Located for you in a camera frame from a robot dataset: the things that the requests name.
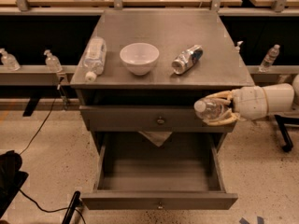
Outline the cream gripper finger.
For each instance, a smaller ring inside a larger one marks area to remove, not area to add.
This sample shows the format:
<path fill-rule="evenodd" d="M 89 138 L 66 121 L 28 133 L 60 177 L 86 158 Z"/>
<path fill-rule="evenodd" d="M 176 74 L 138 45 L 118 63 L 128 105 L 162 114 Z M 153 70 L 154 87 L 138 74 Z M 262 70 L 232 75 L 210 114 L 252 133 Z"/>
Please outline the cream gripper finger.
<path fill-rule="evenodd" d="M 218 104 L 230 105 L 233 100 L 233 93 L 231 91 L 220 91 L 209 94 L 206 98 Z"/>
<path fill-rule="evenodd" d="M 239 120 L 239 115 L 234 113 L 231 108 L 225 111 L 219 118 L 210 119 L 206 124 L 209 126 L 228 125 Z"/>

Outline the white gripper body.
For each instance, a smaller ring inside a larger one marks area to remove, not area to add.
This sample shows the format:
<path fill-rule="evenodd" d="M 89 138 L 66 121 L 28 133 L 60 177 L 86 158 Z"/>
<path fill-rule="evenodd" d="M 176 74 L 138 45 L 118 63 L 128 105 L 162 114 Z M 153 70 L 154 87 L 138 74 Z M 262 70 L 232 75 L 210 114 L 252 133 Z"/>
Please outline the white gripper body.
<path fill-rule="evenodd" d="M 255 120 L 267 115 L 265 92 L 259 86 L 232 90 L 234 112 L 242 119 Z"/>

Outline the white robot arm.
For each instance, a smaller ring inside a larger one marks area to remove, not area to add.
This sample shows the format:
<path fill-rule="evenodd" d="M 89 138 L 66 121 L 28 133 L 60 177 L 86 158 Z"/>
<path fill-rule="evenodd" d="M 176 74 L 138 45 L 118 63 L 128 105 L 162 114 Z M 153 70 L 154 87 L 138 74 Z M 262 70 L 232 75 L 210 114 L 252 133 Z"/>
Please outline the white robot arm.
<path fill-rule="evenodd" d="M 239 120 L 261 119 L 268 115 L 291 112 L 298 104 L 299 75 L 291 83 L 270 86 L 242 87 L 231 91 L 221 91 L 207 98 L 221 98 L 233 102 L 233 112 Z"/>

